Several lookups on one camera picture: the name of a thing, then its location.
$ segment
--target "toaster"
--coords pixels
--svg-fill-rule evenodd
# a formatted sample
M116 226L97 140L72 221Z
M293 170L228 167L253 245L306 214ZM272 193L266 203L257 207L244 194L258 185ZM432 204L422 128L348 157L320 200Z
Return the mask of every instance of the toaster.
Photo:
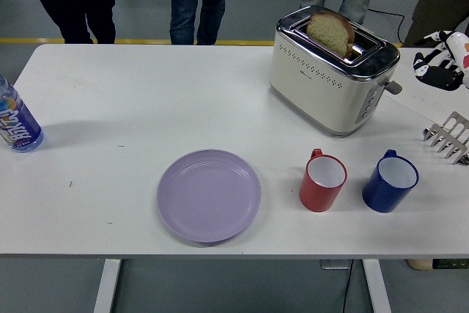
M306 34L311 14L323 9L305 7L278 21L270 87L332 135L347 135L373 115L384 89L402 90L391 81L399 51L350 21L353 53L341 58Z

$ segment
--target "blue mug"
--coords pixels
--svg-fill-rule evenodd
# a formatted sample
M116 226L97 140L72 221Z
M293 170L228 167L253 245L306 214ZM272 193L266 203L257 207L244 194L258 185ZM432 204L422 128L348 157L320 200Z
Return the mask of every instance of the blue mug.
M417 183L418 172L414 165L399 157L395 150L388 150L374 168L362 197L371 209L389 213Z

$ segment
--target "bread slice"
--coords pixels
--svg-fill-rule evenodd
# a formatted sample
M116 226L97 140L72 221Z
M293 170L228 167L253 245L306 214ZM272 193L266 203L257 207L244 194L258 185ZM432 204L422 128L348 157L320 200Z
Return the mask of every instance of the bread slice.
M350 22L336 12L315 12L311 15L306 33L314 42L322 44L342 58L348 58L352 54L355 32Z

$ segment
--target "gray floor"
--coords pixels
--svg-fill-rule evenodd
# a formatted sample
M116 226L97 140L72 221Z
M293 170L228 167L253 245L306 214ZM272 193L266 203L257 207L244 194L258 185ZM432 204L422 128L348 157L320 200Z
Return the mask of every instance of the gray floor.
M169 39L169 0L116 0L117 37ZM364 26L398 43L418 0L372 0ZM327 0L337 10L341 0ZM227 0L219 40L272 41L279 18L299 0ZM0 0L0 73L14 83L40 44L59 30L38 0ZM469 270L413 270L382 260L393 312L469 312ZM0 259L0 312L92 312L102 259ZM319 261L131 260L124 262L115 312L340 312L348 271ZM372 312L363 266L356 261L346 312Z

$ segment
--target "plate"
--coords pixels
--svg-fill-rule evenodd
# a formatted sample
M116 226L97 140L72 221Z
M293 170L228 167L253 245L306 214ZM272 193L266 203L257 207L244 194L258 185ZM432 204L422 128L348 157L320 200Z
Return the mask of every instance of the plate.
M226 240L254 219L261 201L256 172L223 150L200 150L175 161L158 185L166 225L196 242Z

